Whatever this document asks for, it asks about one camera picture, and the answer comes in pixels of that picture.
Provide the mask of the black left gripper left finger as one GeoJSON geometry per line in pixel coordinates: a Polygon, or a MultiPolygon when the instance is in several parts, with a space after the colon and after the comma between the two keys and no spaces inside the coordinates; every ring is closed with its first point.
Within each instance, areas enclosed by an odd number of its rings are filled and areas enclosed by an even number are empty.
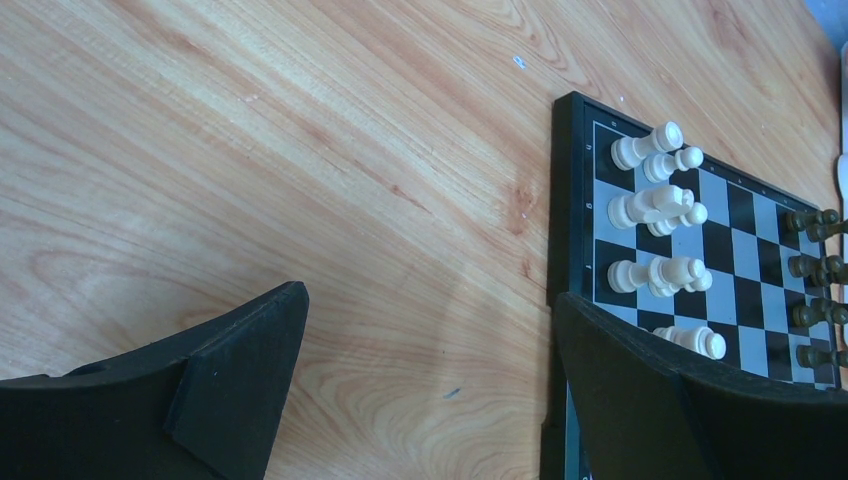
{"type": "Polygon", "coordinates": [[[3,381],[2,477],[263,478],[309,303],[290,281],[65,375],[3,381]]]}

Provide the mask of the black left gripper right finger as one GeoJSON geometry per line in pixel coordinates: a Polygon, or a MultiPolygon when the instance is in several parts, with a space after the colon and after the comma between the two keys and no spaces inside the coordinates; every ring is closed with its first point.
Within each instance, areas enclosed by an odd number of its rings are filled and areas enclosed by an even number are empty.
{"type": "Polygon", "coordinates": [[[843,479],[847,394],[757,376],[573,293],[555,333],[597,479],[843,479]]]}

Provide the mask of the dark pawn piece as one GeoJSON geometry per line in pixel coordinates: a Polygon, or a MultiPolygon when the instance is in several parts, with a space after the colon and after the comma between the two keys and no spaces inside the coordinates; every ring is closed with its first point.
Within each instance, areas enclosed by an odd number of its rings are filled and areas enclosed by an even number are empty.
{"type": "Polygon", "coordinates": [[[825,351],[813,345],[798,345],[796,348],[798,364],[804,368],[815,369],[822,365],[838,368],[847,367],[847,351],[825,351]]]}
{"type": "Polygon", "coordinates": [[[790,274],[796,278],[807,278],[812,276],[827,276],[840,270],[844,266],[844,260],[838,255],[813,258],[810,256],[791,256],[788,260],[790,274]]]}
{"type": "Polygon", "coordinates": [[[790,211],[785,214],[787,228],[794,232],[806,231],[810,227],[835,224],[840,214],[834,209],[815,211],[790,211]]]}
{"type": "Polygon", "coordinates": [[[795,326],[801,328],[810,328],[821,322],[844,326],[847,324],[847,305],[826,298],[814,298],[810,305],[793,306],[791,319],[795,326]]]}

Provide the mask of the dark chess piece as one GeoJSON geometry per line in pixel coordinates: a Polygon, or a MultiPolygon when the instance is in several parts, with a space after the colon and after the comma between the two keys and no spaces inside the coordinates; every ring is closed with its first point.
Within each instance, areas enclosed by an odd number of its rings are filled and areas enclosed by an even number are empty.
{"type": "Polygon", "coordinates": [[[817,269],[811,276],[811,283],[817,287],[827,287],[831,284],[847,285],[848,268],[843,265],[841,268],[832,271],[817,269]]]}

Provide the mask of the dark brown rook piece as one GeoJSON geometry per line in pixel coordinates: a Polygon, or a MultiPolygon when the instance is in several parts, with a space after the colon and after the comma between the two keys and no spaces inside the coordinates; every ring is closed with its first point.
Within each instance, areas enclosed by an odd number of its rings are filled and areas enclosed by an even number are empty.
{"type": "Polygon", "coordinates": [[[807,230],[807,237],[811,242],[822,243],[827,239],[840,234],[846,234],[848,230],[848,221],[842,221],[834,224],[815,224],[807,230]]]}

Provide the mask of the white pawn piece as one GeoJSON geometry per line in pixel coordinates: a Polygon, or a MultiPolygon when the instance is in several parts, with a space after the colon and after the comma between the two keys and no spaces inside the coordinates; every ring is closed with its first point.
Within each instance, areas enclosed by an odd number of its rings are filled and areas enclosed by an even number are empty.
{"type": "Polygon", "coordinates": [[[703,151],[699,147],[688,147],[674,154],[658,153],[649,156],[643,162],[646,178],[652,183],[668,180],[677,171],[687,171],[699,167],[704,161],[703,151]]]}
{"type": "Polygon", "coordinates": [[[653,334],[712,360],[721,360],[727,352],[725,338],[709,327],[658,327],[653,334]]]}
{"type": "Polygon", "coordinates": [[[691,227],[702,225],[707,219],[707,208],[702,203],[695,202],[687,213],[650,223],[647,225],[647,228],[655,237],[669,236],[680,226],[691,227]]]}
{"type": "Polygon", "coordinates": [[[706,270],[700,277],[694,279],[692,282],[686,284],[675,284],[672,283],[670,288],[677,293],[680,290],[684,290],[689,293],[694,292],[704,292],[711,288],[713,284],[713,275],[709,270],[706,270]]]}

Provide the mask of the white bishop piece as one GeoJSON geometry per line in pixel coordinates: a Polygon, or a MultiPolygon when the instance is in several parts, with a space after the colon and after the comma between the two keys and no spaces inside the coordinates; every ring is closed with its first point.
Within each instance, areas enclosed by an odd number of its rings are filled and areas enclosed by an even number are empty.
{"type": "Polygon", "coordinates": [[[692,282],[706,270],[702,260],[686,256],[654,257],[647,265],[619,260],[608,268],[607,279],[617,293],[632,293],[648,286],[650,293],[656,297],[672,297],[679,292],[674,293],[670,288],[672,283],[692,282]]]}

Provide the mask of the black white chessboard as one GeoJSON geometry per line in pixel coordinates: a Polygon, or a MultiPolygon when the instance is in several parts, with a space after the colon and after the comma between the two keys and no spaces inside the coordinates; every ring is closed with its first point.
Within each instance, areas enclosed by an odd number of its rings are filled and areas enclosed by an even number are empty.
{"type": "Polygon", "coordinates": [[[631,170],[614,164],[614,141],[647,136],[664,123],[645,125],[576,91],[554,102],[546,292],[554,347],[542,426],[544,479],[597,479],[555,333],[555,305],[563,293],[579,295],[651,334],[658,327],[709,327],[727,344],[726,355],[716,361],[772,380],[847,394],[847,367],[804,368],[796,356],[798,345],[843,351],[838,344],[847,334],[847,324],[801,328],[791,319],[793,306],[810,305],[814,298],[846,304],[831,295],[833,286],[846,285],[817,287],[811,277],[793,277],[788,268],[791,256],[831,256],[824,242],[811,242],[806,231],[791,231],[785,222],[790,211],[822,209],[704,152],[699,167],[658,183],[644,175],[645,160],[631,170]],[[663,185],[692,190],[695,202],[708,210],[706,222],[680,226],[662,237],[652,235],[648,224],[626,229],[611,224],[607,207],[613,198],[663,185]],[[648,286],[617,293],[609,285],[607,270],[616,261],[647,265],[654,257],[677,256],[702,260],[713,275],[711,288],[656,297],[648,286]]]}

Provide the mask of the white knight piece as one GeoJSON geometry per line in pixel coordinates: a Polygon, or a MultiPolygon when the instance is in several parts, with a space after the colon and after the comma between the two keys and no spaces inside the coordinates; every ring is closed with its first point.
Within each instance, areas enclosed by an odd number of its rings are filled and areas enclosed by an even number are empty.
{"type": "Polygon", "coordinates": [[[692,190],[663,185],[613,198],[607,214],[615,228],[626,229],[678,217],[688,213],[694,202],[692,190]]]}

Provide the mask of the white rook piece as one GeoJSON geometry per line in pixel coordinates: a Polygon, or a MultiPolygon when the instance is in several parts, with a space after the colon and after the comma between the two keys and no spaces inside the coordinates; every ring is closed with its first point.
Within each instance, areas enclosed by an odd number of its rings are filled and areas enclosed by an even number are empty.
{"type": "Polygon", "coordinates": [[[644,137],[622,137],[611,145],[611,157],[620,170],[631,170],[639,166],[650,154],[679,149],[684,135],[673,121],[655,127],[644,137]]]}

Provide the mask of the white rack stand base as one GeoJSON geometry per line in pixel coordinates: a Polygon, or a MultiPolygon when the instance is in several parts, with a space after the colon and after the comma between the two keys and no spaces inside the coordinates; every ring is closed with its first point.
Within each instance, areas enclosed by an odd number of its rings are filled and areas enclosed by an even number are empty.
{"type": "Polygon", "coordinates": [[[836,162],[837,186],[841,197],[843,219],[847,219],[847,43],[840,49],[841,83],[841,153],[836,162]]]}

